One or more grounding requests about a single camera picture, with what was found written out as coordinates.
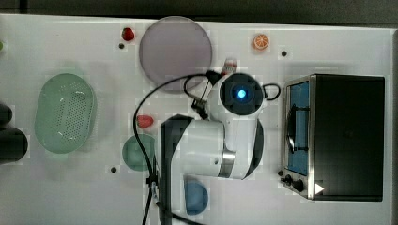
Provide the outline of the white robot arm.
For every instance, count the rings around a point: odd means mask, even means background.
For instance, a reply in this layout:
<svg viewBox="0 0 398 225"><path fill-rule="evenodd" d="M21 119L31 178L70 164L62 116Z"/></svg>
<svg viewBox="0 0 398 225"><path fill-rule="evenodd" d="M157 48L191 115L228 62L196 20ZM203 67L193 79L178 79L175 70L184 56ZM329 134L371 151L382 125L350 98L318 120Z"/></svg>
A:
<svg viewBox="0 0 398 225"><path fill-rule="evenodd" d="M177 114L161 124L156 153L161 225L201 225L210 193L199 178L243 180L262 159L263 87L244 73L209 79L205 119Z"/></svg>

